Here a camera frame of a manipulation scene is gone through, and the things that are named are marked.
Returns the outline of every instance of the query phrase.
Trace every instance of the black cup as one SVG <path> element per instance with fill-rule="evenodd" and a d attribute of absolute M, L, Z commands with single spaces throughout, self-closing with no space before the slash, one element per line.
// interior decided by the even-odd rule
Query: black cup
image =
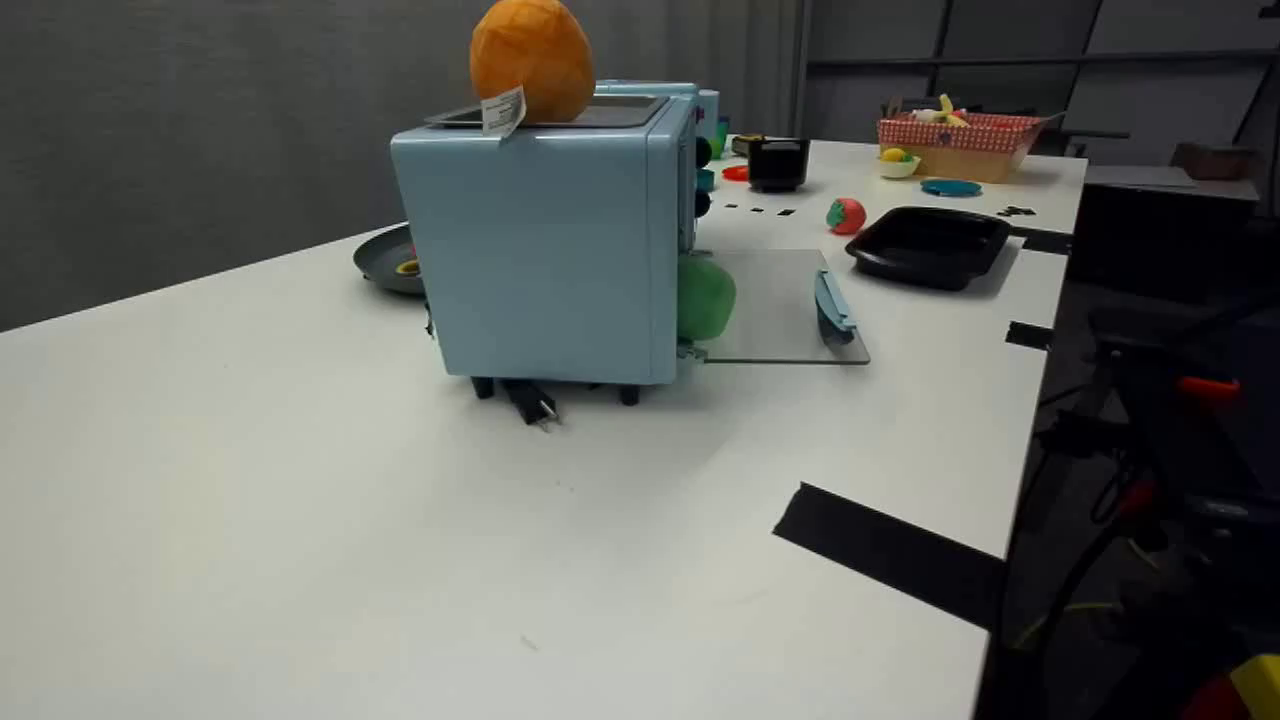
<path fill-rule="evenodd" d="M 806 175 L 803 134 L 762 134 L 746 145 L 752 187 L 757 193 L 796 193 Z"/>

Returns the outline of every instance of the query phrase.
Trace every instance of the light blue toaster oven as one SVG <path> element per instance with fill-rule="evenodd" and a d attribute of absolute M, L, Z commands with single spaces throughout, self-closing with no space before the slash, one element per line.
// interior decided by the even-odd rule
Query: light blue toaster oven
<path fill-rule="evenodd" d="M 576 125 L 393 134 L 451 376 L 672 383 L 677 258 L 697 220 L 697 96 L 594 96 Z"/>

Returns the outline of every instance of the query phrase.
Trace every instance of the black foot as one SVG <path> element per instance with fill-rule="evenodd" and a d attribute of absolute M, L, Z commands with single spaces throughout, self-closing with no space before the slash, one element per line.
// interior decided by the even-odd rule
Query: black foot
<path fill-rule="evenodd" d="M 474 386 L 479 399 L 492 397 L 492 381 L 488 376 L 474 376 L 470 386 Z"/>
<path fill-rule="evenodd" d="M 641 383 L 616 386 L 616 399 L 623 399 L 628 409 L 641 404 Z"/>

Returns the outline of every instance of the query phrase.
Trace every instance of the black tape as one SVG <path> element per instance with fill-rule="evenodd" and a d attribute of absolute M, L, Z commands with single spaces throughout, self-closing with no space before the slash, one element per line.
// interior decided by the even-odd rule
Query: black tape
<path fill-rule="evenodd" d="M 1019 323 L 1019 318 L 1012 318 L 1005 339 L 1009 339 L 1009 342 L 1019 342 L 1019 349 L 1038 349 L 1038 350 L 1047 350 L 1052 330 L 1038 328 L 1038 323 Z"/>
<path fill-rule="evenodd" d="M 1071 257 L 1071 237 L 1065 231 L 1012 226 L 1012 237 L 1023 237 L 1028 253 Z"/>
<path fill-rule="evenodd" d="M 801 483 L 772 532 L 969 623 L 994 623 L 1009 575 L 1005 563 L 935 532 L 810 483 Z"/>

